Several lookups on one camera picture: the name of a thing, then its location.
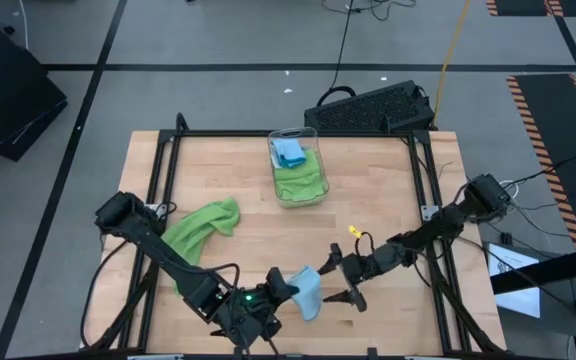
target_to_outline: light blue cloth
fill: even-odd
[[[310,321],[317,317],[323,299],[321,296],[321,275],[310,266],[304,266],[300,272],[288,280],[288,285],[296,286],[299,292],[292,299],[301,311],[301,317]]]
[[[306,162],[306,154],[297,139],[275,139],[272,146],[277,154],[279,166],[292,168]]]

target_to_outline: clear plastic container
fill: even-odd
[[[273,161],[273,145],[272,141],[277,139],[297,139],[299,141],[299,145],[301,148],[306,152],[308,157],[308,151],[312,150],[314,153],[314,158],[317,160],[319,165],[319,178],[317,175],[312,175],[316,180],[316,183],[313,181],[314,189],[313,195],[304,198],[303,196],[297,196],[297,199],[292,198],[292,194],[289,191],[286,191],[285,188],[285,171],[291,171],[290,169],[279,169],[276,167],[276,161]],[[319,141],[317,137],[317,130],[311,127],[304,127],[304,128],[294,128],[294,129],[285,129],[285,130],[277,130],[273,131],[268,135],[268,155],[271,157],[270,159],[270,168],[272,170],[272,177],[273,183],[275,186],[275,195],[277,196],[277,200],[279,201],[279,205],[284,208],[294,208],[300,206],[308,206],[308,205],[315,205],[319,204],[324,200],[328,190],[330,189],[330,185],[328,184],[328,180],[326,180],[326,172],[324,171],[324,162],[321,157],[321,152],[319,151]]]

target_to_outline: yellow cable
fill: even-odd
[[[450,63],[450,58],[452,58],[452,53],[457,46],[457,40],[459,40],[459,34],[461,33],[461,28],[464,26],[466,21],[466,14],[468,14],[468,8],[470,7],[470,0],[466,0],[463,10],[461,10],[461,15],[459,15],[459,21],[457,22],[457,28],[450,41],[450,48],[448,48],[448,53],[444,58],[444,64],[441,67],[441,75],[439,75],[439,88],[437,89],[437,99],[435,101],[435,117],[432,118],[432,125],[435,126],[437,121],[437,116],[439,116],[439,105],[441,104],[441,92],[444,86],[444,78],[446,76],[446,68]]]

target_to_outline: gray floor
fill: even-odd
[[[13,14],[17,2],[0,3],[2,21],[23,29],[21,17]],[[30,51],[42,63],[97,61],[117,0],[24,3]],[[344,3],[328,1],[337,8]],[[440,64],[462,4],[419,0],[412,9],[393,7],[383,23],[368,13],[354,16],[344,61]],[[318,1],[129,0],[108,62],[333,63],[344,20]],[[566,21],[576,40],[576,19]],[[20,44],[21,35],[14,36]],[[482,1],[471,6],[453,63],[574,64],[552,18],[491,17]],[[540,170],[506,75],[446,76],[438,126],[457,132],[468,175],[491,172],[514,179]],[[194,129],[299,126],[303,110],[316,103],[332,76],[325,71],[104,72],[8,356],[77,348],[79,317],[100,255],[93,212],[117,189],[131,131],[169,128],[178,111]],[[0,158],[0,328],[91,73],[50,77],[70,105],[20,162]],[[404,80],[422,85],[434,101],[438,72],[341,72],[338,84],[363,92]],[[537,178],[522,186],[518,201],[528,206],[553,198],[545,180]],[[565,231],[554,208],[532,216],[551,231]],[[517,214],[499,227],[540,249],[573,251],[568,239],[547,237]],[[481,232],[488,241],[498,237],[487,226]],[[502,320],[511,350],[567,357],[567,337]]]

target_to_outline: white paper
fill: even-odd
[[[524,266],[533,265],[539,262],[535,258],[516,253],[501,246],[490,244],[488,250],[499,256],[503,261],[515,269]],[[488,272],[490,276],[501,274],[506,271],[512,271],[510,268],[497,260],[494,256],[488,254]],[[531,288],[519,291],[513,291],[505,294],[495,295],[497,306],[516,311],[525,315],[539,318],[539,288]]]

